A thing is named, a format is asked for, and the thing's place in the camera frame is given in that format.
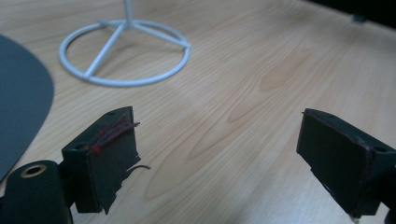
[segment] table surface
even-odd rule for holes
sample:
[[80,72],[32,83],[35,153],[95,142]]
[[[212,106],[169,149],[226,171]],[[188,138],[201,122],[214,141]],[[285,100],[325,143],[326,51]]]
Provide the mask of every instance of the table surface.
[[[123,17],[121,1],[4,0],[0,31],[47,66],[55,98],[17,167],[62,161],[61,148],[107,111],[132,105],[137,149],[151,170],[122,184],[108,216],[83,223],[351,223],[295,152],[305,108],[340,117],[396,147],[396,32],[358,25],[296,0],[136,0],[138,19],[177,28],[192,43],[187,65],[163,82],[107,88],[67,74],[58,48],[72,31]],[[86,68],[111,29],[73,42]],[[181,50],[122,34],[98,76],[149,77]],[[361,223],[383,223],[388,209]]]

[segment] white wire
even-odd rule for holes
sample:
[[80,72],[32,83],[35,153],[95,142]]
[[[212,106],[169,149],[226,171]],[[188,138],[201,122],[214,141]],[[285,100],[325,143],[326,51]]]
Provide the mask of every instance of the white wire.
[[[107,27],[108,24],[123,24],[125,22],[126,22],[126,20],[115,20],[115,21],[105,21],[105,22],[102,21],[102,22],[98,22],[96,24],[82,27],[82,28],[76,30],[75,32],[73,32],[72,34],[68,35],[64,39],[64,41],[61,43],[61,46],[59,47],[59,58],[60,58],[61,64],[72,75],[74,75],[78,78],[84,79],[91,83],[95,83],[98,85],[104,85],[104,86],[113,86],[113,87],[137,87],[137,86],[145,86],[148,84],[156,83],[156,82],[162,81],[166,78],[169,78],[172,75],[174,75],[175,73],[177,73],[187,63],[187,60],[190,57],[191,45],[187,41],[186,37],[184,37],[180,32],[178,32],[177,30],[173,29],[170,26],[167,26],[167,25],[155,22],[155,21],[141,21],[141,20],[133,20],[133,28],[135,28],[136,30],[145,32],[149,35],[154,35],[162,40],[165,40],[170,43],[174,43],[174,44],[177,44],[177,45],[183,47],[184,55],[183,55],[181,61],[174,68],[172,68],[169,71],[164,72],[162,74],[156,75],[154,77],[135,79],[135,80],[114,80],[114,79],[103,78],[103,77],[86,76],[85,72],[78,70],[73,64],[71,64],[68,61],[67,56],[66,56],[66,51],[67,51],[68,46],[74,39],[78,38],[81,35],[87,34],[88,32],[105,28],[105,27]],[[162,32],[161,34],[158,33],[157,31],[151,32],[150,30],[153,30],[152,28],[155,28],[159,31],[162,30],[165,32]]]

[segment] black bracket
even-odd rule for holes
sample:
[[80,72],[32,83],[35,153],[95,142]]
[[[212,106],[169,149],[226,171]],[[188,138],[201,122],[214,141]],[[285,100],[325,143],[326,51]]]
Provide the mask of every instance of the black bracket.
[[79,213],[106,213],[140,161],[133,110],[116,109],[62,149],[64,161],[35,161],[14,171],[0,200],[0,223],[73,223]]
[[395,149],[334,115],[306,109],[297,153],[351,217],[373,216],[381,202],[396,211]]

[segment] black component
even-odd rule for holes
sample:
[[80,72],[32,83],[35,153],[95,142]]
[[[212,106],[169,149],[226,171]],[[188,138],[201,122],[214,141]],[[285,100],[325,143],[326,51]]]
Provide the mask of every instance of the black component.
[[107,133],[117,133],[123,123],[134,125],[131,107],[113,110],[62,149],[64,169],[74,179],[74,194],[80,213],[106,213],[116,199],[116,192],[130,172],[126,170],[140,161],[136,151],[134,127],[117,136],[98,153],[92,152],[95,142]]
[[73,223],[56,162],[32,162],[9,176],[0,223]]
[[110,111],[62,149],[59,166],[36,161],[13,172],[0,198],[0,223],[73,223],[73,203],[80,213],[108,213],[140,161],[135,126],[131,107]]
[[394,0],[307,0],[332,7],[348,14],[359,15],[393,29],[396,28],[396,1]]
[[393,174],[396,150],[334,115],[305,110],[297,153],[352,217],[375,215],[379,192],[392,192],[384,181]]

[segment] thin wire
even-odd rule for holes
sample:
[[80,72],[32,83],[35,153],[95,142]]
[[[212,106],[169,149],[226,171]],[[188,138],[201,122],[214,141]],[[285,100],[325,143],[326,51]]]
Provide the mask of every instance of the thin wire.
[[145,168],[148,170],[151,169],[151,167],[149,167],[147,165],[137,165],[137,166],[133,166],[133,167],[129,168],[128,170],[126,170],[126,172],[129,172],[129,171],[133,172],[135,169],[138,169],[138,168]]

